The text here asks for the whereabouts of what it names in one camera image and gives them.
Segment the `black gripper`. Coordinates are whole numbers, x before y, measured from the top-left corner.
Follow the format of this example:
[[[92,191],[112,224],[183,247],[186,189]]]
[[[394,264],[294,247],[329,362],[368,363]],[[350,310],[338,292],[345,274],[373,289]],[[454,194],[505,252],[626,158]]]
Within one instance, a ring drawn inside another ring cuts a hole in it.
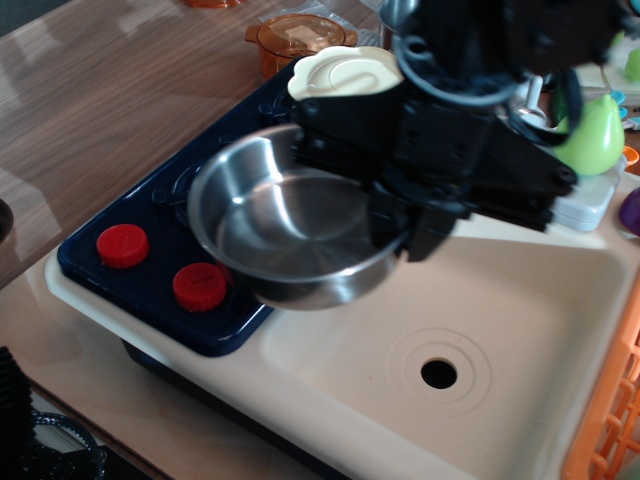
[[[426,260],[472,213],[542,231],[577,183],[493,110],[447,106],[408,82],[300,100],[292,119],[301,128],[295,159],[370,191],[373,244],[407,250],[409,262]]]

